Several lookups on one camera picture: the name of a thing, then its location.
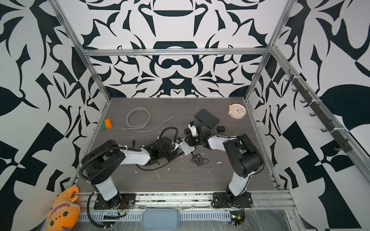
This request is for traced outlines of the white network switch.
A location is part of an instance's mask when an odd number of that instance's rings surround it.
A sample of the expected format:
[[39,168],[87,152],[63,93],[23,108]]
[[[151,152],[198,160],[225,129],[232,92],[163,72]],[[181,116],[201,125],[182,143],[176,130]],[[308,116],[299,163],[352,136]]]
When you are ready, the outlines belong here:
[[182,142],[179,147],[182,149],[186,156],[195,151],[195,147],[189,146],[186,142]]

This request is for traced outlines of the black power adapter with cable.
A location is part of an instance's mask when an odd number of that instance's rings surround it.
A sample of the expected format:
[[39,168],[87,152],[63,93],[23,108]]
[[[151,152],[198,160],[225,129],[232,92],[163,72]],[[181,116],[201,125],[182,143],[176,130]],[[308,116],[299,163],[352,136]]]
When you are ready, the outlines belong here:
[[187,135],[187,137],[185,138],[185,141],[186,143],[192,148],[194,149],[193,151],[191,151],[190,153],[192,154],[192,158],[191,158],[191,162],[198,165],[198,166],[202,166],[202,165],[205,165],[205,164],[208,164],[209,163],[209,160],[206,159],[206,158],[203,158],[201,156],[201,154],[199,153],[194,153],[195,150],[196,150],[196,146],[193,146],[194,141],[193,141],[193,136],[192,136],[192,133],[191,133],[191,130],[189,128],[185,129],[184,130],[185,134]]

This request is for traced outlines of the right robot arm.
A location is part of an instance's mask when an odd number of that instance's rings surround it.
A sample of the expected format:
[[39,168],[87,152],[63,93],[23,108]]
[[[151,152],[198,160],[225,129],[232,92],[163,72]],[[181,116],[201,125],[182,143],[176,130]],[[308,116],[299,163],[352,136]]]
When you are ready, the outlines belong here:
[[223,151],[233,168],[233,177],[227,191],[232,197],[238,197],[247,191],[252,176],[265,166],[260,150],[246,134],[227,136],[215,134],[203,123],[192,121],[184,130],[188,146],[203,146],[209,150]]

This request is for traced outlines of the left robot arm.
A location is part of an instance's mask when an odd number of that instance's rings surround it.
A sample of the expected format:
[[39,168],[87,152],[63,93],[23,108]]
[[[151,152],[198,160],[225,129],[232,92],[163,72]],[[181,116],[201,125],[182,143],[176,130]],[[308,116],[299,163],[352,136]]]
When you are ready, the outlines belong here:
[[136,149],[108,140],[82,159],[78,177],[89,182],[106,202],[117,200],[119,191],[111,175],[120,165],[151,166],[161,159],[172,161],[182,142],[179,137],[174,141],[160,137],[150,145]]

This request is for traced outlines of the orange green toy block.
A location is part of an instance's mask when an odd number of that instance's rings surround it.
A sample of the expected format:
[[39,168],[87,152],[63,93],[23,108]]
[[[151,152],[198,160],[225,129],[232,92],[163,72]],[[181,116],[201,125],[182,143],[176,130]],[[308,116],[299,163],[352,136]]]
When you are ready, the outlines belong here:
[[109,130],[112,128],[112,122],[110,119],[105,119],[102,121],[102,128],[104,130]]

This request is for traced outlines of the grey blue cushion pad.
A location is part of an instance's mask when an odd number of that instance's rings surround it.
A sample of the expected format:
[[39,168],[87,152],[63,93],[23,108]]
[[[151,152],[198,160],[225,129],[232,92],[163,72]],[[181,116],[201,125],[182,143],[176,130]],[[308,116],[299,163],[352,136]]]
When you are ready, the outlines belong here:
[[145,231],[176,231],[179,225],[180,214],[174,209],[149,209],[141,217]]

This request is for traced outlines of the orange plush fish toy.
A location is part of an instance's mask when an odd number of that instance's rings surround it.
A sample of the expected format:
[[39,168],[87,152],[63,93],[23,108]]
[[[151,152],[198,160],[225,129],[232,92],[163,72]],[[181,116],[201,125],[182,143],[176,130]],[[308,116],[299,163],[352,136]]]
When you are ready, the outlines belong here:
[[77,223],[81,207],[75,202],[78,195],[72,197],[74,193],[78,193],[77,185],[63,191],[53,203],[52,209],[48,212],[49,218],[45,230],[46,231],[71,231]]

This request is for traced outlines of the black flat switch box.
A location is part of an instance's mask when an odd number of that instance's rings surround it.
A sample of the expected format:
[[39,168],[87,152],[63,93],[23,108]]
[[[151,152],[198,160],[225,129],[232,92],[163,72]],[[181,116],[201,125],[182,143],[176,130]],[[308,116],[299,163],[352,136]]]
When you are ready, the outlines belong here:
[[206,109],[201,109],[194,115],[194,117],[204,123],[210,130],[220,122],[220,119],[208,112]]

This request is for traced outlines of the black wall hook rail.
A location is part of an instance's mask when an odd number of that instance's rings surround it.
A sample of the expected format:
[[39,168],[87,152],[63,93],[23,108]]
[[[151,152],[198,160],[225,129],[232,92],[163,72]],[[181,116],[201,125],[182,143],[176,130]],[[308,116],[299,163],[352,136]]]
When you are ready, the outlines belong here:
[[339,145],[334,149],[336,151],[344,151],[349,153],[353,150],[349,139],[344,135],[345,128],[334,121],[334,116],[329,112],[323,101],[313,92],[302,76],[296,76],[289,70],[289,77],[287,82],[291,82],[295,87],[294,92],[298,92],[303,97],[301,103],[308,105],[313,111],[311,117],[317,117],[324,128],[321,129],[323,133],[329,133]]

